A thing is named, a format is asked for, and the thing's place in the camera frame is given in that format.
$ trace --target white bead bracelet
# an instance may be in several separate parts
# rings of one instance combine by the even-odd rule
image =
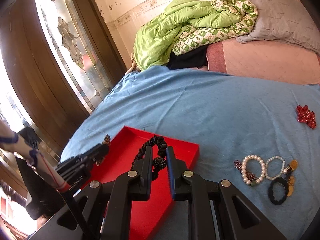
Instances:
[[[247,162],[249,160],[257,160],[260,165],[261,165],[261,175],[259,178],[257,178],[255,181],[250,181],[248,178],[247,178],[247,174],[246,174],[246,168],[247,168]],[[241,165],[241,174],[242,174],[242,178],[243,178],[243,181],[247,184],[247,185],[250,185],[250,186],[253,186],[255,184],[259,184],[260,182],[262,182],[265,174],[266,174],[267,170],[266,170],[266,165],[264,163],[264,161],[261,159],[261,157],[257,156],[257,155],[248,155],[247,157],[245,157],[243,160],[242,160],[242,165]]]
[[[276,175],[275,177],[270,177],[268,176],[267,173],[267,169],[268,169],[268,165],[271,161],[273,161],[274,159],[279,159],[282,161],[282,167],[281,167],[281,171],[278,175]],[[284,168],[285,166],[285,161],[281,156],[273,156],[272,158],[268,159],[268,161],[266,162],[266,179],[270,179],[270,180],[275,180],[276,178],[279,178],[283,173],[286,174],[287,173],[287,169]]]

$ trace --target green blanket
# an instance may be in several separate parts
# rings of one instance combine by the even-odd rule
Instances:
[[[249,33],[257,16],[257,8],[248,0],[173,0],[138,30],[134,59],[142,71],[165,65],[172,49],[179,55],[224,35],[223,39]]]

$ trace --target red tray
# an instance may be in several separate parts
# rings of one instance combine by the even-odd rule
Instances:
[[[94,166],[90,181],[102,183],[115,180],[120,174],[131,168],[132,161],[142,145],[155,134],[131,127],[123,127],[113,138],[109,154],[102,165]],[[177,159],[184,160],[192,169],[199,156],[199,145],[164,137],[168,146],[172,146]],[[157,156],[157,146],[153,147],[153,157]],[[152,182],[150,200],[133,201],[130,224],[130,240],[150,238],[159,228],[172,208],[167,169],[159,172],[159,177]]]

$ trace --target black hair tie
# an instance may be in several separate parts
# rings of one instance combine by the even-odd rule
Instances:
[[[153,171],[152,171],[152,180],[155,180],[158,178],[159,176],[159,171],[164,169],[167,166],[167,162],[165,160],[165,157],[167,156],[167,143],[165,142],[164,138],[162,136],[153,136],[150,140],[148,140],[147,142],[145,142],[142,147],[139,149],[138,154],[135,156],[133,162],[132,162],[132,166],[131,166],[131,170],[133,169],[133,165],[135,163],[135,161],[137,160],[141,160],[143,158],[143,156],[146,153],[146,147],[147,146],[151,146],[153,147],[154,145],[158,146],[158,157],[153,159]]]
[[[280,183],[284,187],[284,196],[280,200],[275,200],[275,197],[273,195],[273,186],[275,183]],[[273,180],[268,188],[268,196],[270,201],[275,205],[281,205],[286,199],[287,194],[289,193],[289,185],[288,182],[284,178],[276,178]]]

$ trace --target blue bed sheet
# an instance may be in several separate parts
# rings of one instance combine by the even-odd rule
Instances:
[[[124,125],[198,143],[194,171],[213,181],[229,179],[288,239],[295,240],[320,206],[320,127],[311,130],[297,122],[297,105],[308,105],[320,117],[319,85],[153,66],[122,78],[73,135],[61,161],[84,153],[107,133],[114,137]],[[256,187],[242,181],[233,161],[248,154],[265,161],[280,155],[287,163],[299,162],[294,193],[282,205],[268,199],[269,180]],[[269,174],[274,176],[280,164],[272,167]],[[187,204],[177,203],[154,239],[187,239],[187,221]]]

